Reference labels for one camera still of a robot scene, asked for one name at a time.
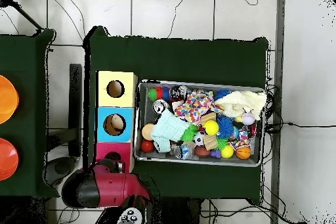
metal tray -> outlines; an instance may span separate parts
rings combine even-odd
[[[246,160],[239,159],[235,154],[231,158],[200,158],[193,156],[187,160],[179,160],[178,158],[166,153],[158,153],[156,151],[145,153],[140,149],[143,140],[141,129],[147,123],[155,123],[159,117],[153,111],[153,102],[146,96],[148,90],[153,87],[172,87],[176,85],[185,85],[189,89],[204,89],[206,91],[213,91],[214,93],[221,89],[228,89],[229,91],[252,91],[256,93],[264,92],[264,89],[256,87],[240,87],[240,86],[225,86],[225,85],[211,85],[202,83],[184,83],[184,82],[171,82],[171,81],[152,81],[142,80],[137,85],[136,89],[136,114],[135,114],[135,134],[133,139],[133,154],[138,160],[147,160],[152,162],[182,162],[189,164],[207,164],[214,166],[244,166],[256,167],[262,161],[263,156],[263,143],[264,143],[264,108],[260,115],[261,120],[257,122],[257,134],[250,139],[251,141],[251,156]]]

blue box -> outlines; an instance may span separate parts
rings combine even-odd
[[[124,119],[125,129],[120,135],[110,135],[104,129],[105,119],[112,114],[118,114]],[[133,131],[133,109],[98,107],[97,142],[130,142]]]

colorful box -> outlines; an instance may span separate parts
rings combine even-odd
[[[125,173],[132,172],[134,168],[134,158],[132,153],[132,143],[107,143],[98,142],[96,145],[96,160],[102,160],[110,152],[117,152],[121,156],[121,162],[125,168]]]
[[[124,128],[119,135],[110,135],[104,129],[105,119],[112,114],[123,118]],[[133,108],[98,107],[97,142],[131,142],[134,128]]]
[[[98,71],[98,105],[111,107],[134,107],[135,105],[135,87],[137,86],[137,76],[132,72],[109,72]],[[121,86],[121,94],[112,97],[108,93],[109,84],[118,82]]]

white cloth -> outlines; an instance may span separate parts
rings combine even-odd
[[[230,118],[241,116],[245,112],[251,112],[257,121],[259,114],[266,104],[265,93],[251,91],[234,91],[215,101],[215,106],[222,109],[222,113]]]

light blue cloth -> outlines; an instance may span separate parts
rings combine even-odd
[[[169,152],[171,144],[180,141],[183,133],[189,127],[190,123],[182,121],[175,117],[168,109],[162,112],[157,124],[153,126],[151,137],[154,140],[154,146],[158,152]]]

